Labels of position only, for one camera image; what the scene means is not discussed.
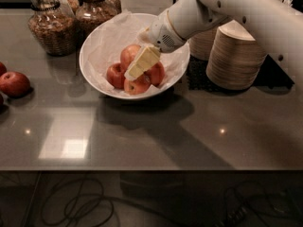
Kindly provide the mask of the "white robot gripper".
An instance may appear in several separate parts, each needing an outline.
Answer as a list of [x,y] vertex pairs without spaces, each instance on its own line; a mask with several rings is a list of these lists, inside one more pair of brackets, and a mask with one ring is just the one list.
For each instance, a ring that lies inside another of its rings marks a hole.
[[126,69],[125,78],[131,81],[138,79],[157,64],[160,61],[161,52],[172,53],[187,42],[175,31],[167,9],[138,34],[138,39],[154,46],[142,46]]

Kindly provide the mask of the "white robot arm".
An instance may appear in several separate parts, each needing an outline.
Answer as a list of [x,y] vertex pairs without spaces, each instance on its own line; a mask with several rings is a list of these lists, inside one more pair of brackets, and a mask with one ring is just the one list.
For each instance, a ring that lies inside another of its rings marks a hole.
[[267,54],[303,83],[303,13],[277,0],[178,0],[160,13],[138,38],[170,53],[195,34],[235,20]]

